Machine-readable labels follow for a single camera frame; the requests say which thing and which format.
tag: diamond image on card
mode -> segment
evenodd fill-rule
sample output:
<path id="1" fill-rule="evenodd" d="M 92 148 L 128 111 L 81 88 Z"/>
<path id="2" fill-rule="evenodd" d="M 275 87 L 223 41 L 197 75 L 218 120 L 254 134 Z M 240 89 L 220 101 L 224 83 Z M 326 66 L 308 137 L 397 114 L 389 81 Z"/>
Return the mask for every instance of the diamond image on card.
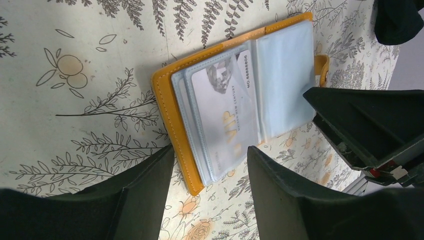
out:
<path id="1" fill-rule="evenodd" d="M 231 58 L 206 67 L 206 74 L 210 84 L 220 94 L 226 93 L 232 73 L 233 65 L 231 64 Z"/>

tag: table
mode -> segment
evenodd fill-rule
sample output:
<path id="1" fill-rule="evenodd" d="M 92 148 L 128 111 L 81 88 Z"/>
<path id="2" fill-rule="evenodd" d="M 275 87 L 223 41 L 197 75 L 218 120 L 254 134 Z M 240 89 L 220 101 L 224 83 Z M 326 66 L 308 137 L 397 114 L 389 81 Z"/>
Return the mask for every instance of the table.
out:
<path id="1" fill-rule="evenodd" d="M 373 1 L 0 3 L 0 183 L 41 197 L 78 192 L 169 144 L 150 76 L 203 47 L 312 11 L 328 86 L 368 90 L 387 89 L 400 49 L 376 41 Z M 334 190 L 360 175 L 312 123 L 261 149 Z M 195 197 L 175 164 L 160 239 L 259 239 L 246 162 Z"/>

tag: open wallet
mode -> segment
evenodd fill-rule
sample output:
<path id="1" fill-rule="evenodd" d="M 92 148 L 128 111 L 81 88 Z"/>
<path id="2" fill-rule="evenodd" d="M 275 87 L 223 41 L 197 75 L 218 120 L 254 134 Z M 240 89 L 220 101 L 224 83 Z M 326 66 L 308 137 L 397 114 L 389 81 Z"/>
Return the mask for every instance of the open wallet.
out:
<path id="1" fill-rule="evenodd" d="M 310 122 L 302 94 L 327 81 L 329 57 L 314 57 L 306 12 L 169 64 L 152 87 L 190 194 L 221 179 L 249 146 Z"/>

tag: black object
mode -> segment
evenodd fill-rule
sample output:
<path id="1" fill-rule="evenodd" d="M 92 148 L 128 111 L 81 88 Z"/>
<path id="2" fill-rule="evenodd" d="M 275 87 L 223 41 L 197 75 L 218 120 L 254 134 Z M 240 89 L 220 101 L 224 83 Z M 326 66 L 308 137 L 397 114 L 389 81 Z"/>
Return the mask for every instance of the black object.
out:
<path id="1" fill-rule="evenodd" d="M 0 189 L 1 239 L 157 240 L 173 167 L 169 145 L 76 194 Z"/>
<path id="2" fill-rule="evenodd" d="M 367 180 L 424 182 L 424 91 L 313 87 L 303 96 L 316 110 L 315 125 Z"/>
<path id="3" fill-rule="evenodd" d="M 424 0 L 378 0 L 374 32 L 379 43 L 399 45 L 414 38 L 423 28 L 418 13 Z"/>
<path id="4" fill-rule="evenodd" d="M 349 195 L 300 176 L 254 146 L 247 166 L 260 239 L 424 239 L 421 189 Z"/>

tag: gray floor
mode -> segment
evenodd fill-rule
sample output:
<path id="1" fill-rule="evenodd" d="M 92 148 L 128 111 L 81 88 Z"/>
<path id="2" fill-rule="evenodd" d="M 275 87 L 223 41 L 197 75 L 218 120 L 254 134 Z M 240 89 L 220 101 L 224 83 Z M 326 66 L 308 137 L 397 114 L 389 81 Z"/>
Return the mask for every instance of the gray floor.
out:
<path id="1" fill-rule="evenodd" d="M 424 18 L 424 9 L 419 13 Z M 400 53 L 388 89 L 424 90 L 424 29 L 400 47 Z M 393 184 L 388 187 L 401 188 L 402 186 Z M 385 187 L 368 182 L 365 194 L 373 193 L 382 188 Z"/>

